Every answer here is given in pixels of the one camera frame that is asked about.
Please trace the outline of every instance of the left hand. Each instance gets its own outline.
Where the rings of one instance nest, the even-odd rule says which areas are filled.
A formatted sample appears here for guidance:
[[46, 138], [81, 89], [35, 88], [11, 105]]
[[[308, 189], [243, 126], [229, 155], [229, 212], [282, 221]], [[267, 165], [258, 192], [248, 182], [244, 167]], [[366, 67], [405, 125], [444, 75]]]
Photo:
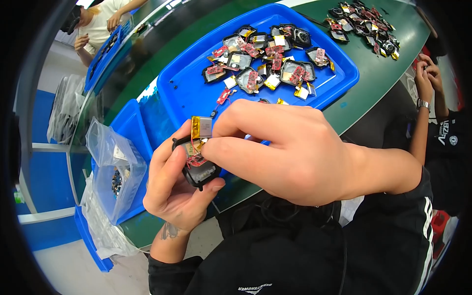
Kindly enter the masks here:
[[416, 64], [416, 76], [414, 82], [421, 100], [431, 103], [433, 99], [433, 86], [428, 78], [428, 72], [424, 69], [428, 64], [426, 61], [419, 61]]
[[107, 21], [107, 30], [108, 32], [112, 32], [115, 28], [119, 25], [119, 20], [123, 14], [120, 11], [117, 11], [114, 15], [110, 17]]
[[143, 199], [143, 205], [150, 214], [188, 232], [203, 221], [208, 205], [225, 185], [222, 178], [215, 178], [205, 184], [200, 192], [185, 179], [182, 168], [187, 153], [181, 146], [172, 151], [172, 138], [190, 135], [190, 128], [190, 120], [187, 120], [154, 151], [149, 165], [149, 184]]

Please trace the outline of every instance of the right hand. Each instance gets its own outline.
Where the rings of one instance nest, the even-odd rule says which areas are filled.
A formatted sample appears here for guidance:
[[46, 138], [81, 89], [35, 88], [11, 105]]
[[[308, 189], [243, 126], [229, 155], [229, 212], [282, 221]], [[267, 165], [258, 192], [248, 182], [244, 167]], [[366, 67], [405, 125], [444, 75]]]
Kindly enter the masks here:
[[424, 69], [427, 65], [426, 61], [419, 61], [416, 64], [416, 76], [414, 82], [420, 99], [431, 103], [431, 100], [433, 99], [433, 86], [428, 78], [428, 68]]
[[90, 38], [88, 37], [88, 34], [78, 36], [76, 39], [76, 42], [74, 44], [74, 48], [76, 51], [79, 51], [81, 48], [83, 48], [88, 42]]
[[443, 92], [443, 87], [442, 87], [442, 78], [441, 78], [441, 71], [439, 70], [439, 67], [436, 66], [431, 58], [427, 56], [426, 54], [419, 54], [420, 60], [425, 61], [428, 64], [428, 67], [426, 68], [426, 72], [428, 73], [428, 79], [431, 81], [431, 84], [433, 85], [434, 91], [438, 92]]
[[271, 195], [319, 206], [358, 196], [348, 146], [320, 110], [239, 99], [215, 122], [202, 155]]

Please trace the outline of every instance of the blue plastic tray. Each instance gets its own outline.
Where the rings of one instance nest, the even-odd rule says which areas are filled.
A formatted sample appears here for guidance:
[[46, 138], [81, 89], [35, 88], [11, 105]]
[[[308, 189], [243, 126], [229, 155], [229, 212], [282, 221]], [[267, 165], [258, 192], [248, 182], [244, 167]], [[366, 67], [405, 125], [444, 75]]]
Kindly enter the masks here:
[[[120, 48], [120, 44], [123, 41], [123, 39], [126, 37], [126, 35], [130, 32], [131, 30], [131, 21], [128, 20], [125, 23], [119, 25], [113, 33], [110, 35], [110, 37], [105, 41], [105, 43], [100, 47], [99, 50], [97, 50], [97, 54], [93, 58], [92, 62], [90, 63], [90, 66], [87, 70], [87, 76], [85, 78], [85, 88], [84, 91], [89, 91], [95, 82], [97, 82], [97, 79], [100, 77], [100, 74], [103, 70], [108, 69], [108, 64], [110, 59], [112, 59], [115, 56], [115, 53], [118, 51]], [[105, 48], [108, 44], [108, 41], [113, 38], [114, 35], [118, 34], [118, 39], [115, 42], [115, 44], [111, 47], [111, 49], [108, 52], [104, 52], [102, 54], [102, 58], [100, 61], [98, 61], [98, 58], [100, 56], [100, 51]], [[90, 73], [92, 71], [93, 66], [98, 62], [97, 67], [95, 67], [95, 70], [93, 72], [92, 77], [90, 78]]]
[[[191, 116], [209, 116], [217, 106], [216, 100], [224, 90], [225, 84], [223, 81], [204, 84], [201, 73], [205, 67], [211, 66], [206, 57], [222, 46], [223, 37], [232, 35], [236, 29], [245, 24], [251, 24], [258, 29], [258, 32], [269, 34], [270, 27], [280, 23], [293, 23], [310, 32], [313, 46], [324, 48], [334, 62], [336, 75], [328, 67], [324, 67], [323, 70], [316, 68], [318, 78], [314, 81], [314, 85], [318, 87], [317, 96], [309, 96], [306, 101], [294, 96], [293, 86], [283, 83], [274, 91], [262, 87], [255, 96], [246, 94], [236, 86], [234, 89], [238, 91], [230, 97], [231, 101], [240, 98], [252, 101], [267, 99], [275, 103], [280, 97], [291, 105], [309, 105], [322, 109], [359, 81], [359, 70], [356, 65], [323, 31], [287, 6], [269, 4], [234, 18], [209, 32], [161, 71], [157, 79], [157, 89], [174, 126], [179, 128]], [[296, 48], [284, 55], [293, 55], [295, 60], [309, 61], [305, 51]], [[257, 59], [252, 62], [252, 67], [257, 68], [261, 64], [261, 60]], [[228, 105], [229, 103], [225, 102], [219, 106], [219, 114]]]
[[[120, 224], [144, 211], [143, 198], [146, 194], [146, 182], [148, 180], [149, 164], [152, 158], [152, 148], [146, 130], [144, 129], [143, 118], [139, 111], [138, 102], [135, 99], [128, 101], [110, 126], [113, 127], [113, 130], [115, 130], [116, 133], [131, 140], [148, 165], [148, 171], [146, 171], [146, 174], [139, 185], [133, 203], [131, 203], [131, 207], [117, 220], [117, 224]], [[95, 161], [93, 158], [92, 170], [95, 170]]]
[[101, 272], [109, 272], [113, 268], [113, 262], [110, 258], [100, 259], [97, 254], [97, 247], [93, 243], [92, 236], [88, 228], [87, 220], [82, 214], [82, 208], [77, 207], [74, 214], [74, 220], [76, 221], [77, 229], [79, 230], [80, 236], [84, 240], [85, 246], [87, 247], [90, 255], [93, 258], [93, 261], [97, 264]]

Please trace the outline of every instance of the green workbench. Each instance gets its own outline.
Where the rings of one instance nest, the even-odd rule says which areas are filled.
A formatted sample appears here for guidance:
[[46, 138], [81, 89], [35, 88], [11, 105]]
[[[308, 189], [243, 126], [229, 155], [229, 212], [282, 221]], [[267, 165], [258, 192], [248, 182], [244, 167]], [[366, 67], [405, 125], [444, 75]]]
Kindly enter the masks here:
[[[136, 98], [171, 60], [199, 38], [240, 14], [272, 2], [235, 0], [196, 20], [167, 42], [141, 67], [116, 99], [112, 111], [105, 117], [105, 123], [109, 124], [128, 100]], [[349, 35], [348, 44], [340, 45], [359, 68], [360, 79], [353, 88], [323, 110], [326, 119], [339, 135], [367, 113], [390, 90], [411, 65], [430, 34], [414, 6], [392, 0], [363, 2], [369, 7], [375, 6], [383, 17], [395, 26], [396, 31], [393, 34], [400, 41], [400, 58], [399, 60], [382, 56], [378, 58], [366, 40], [354, 34]], [[338, 0], [321, 0], [292, 8], [322, 21], [326, 18], [328, 9], [338, 6], [338, 3]], [[389, 15], [385, 15], [380, 8], [385, 9]], [[232, 175], [227, 176], [225, 180], [226, 186], [213, 201], [214, 207], [209, 208], [209, 215], [224, 211], [261, 190], [258, 186]], [[152, 242], [162, 224], [163, 220], [143, 212], [123, 222], [121, 227], [137, 247], [144, 247]]]

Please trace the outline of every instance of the plastic bag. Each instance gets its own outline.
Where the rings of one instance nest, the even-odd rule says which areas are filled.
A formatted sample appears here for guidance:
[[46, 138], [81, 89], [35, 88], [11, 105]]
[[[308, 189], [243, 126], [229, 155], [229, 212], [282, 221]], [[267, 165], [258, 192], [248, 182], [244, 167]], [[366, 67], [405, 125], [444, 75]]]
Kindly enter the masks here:
[[120, 228], [113, 226], [107, 215], [98, 204], [96, 195], [92, 189], [92, 174], [85, 179], [85, 190], [80, 201], [82, 214], [89, 226], [89, 232], [93, 243], [97, 248], [100, 259], [108, 258], [118, 254], [122, 256], [132, 256], [140, 252], [131, 244]]
[[96, 162], [93, 192], [110, 222], [116, 225], [131, 207], [147, 164], [130, 140], [101, 124], [95, 117], [85, 138]]
[[85, 97], [82, 95], [85, 77], [70, 75], [63, 77], [58, 85], [51, 115], [49, 117], [48, 142], [69, 143], [77, 125], [80, 108]]

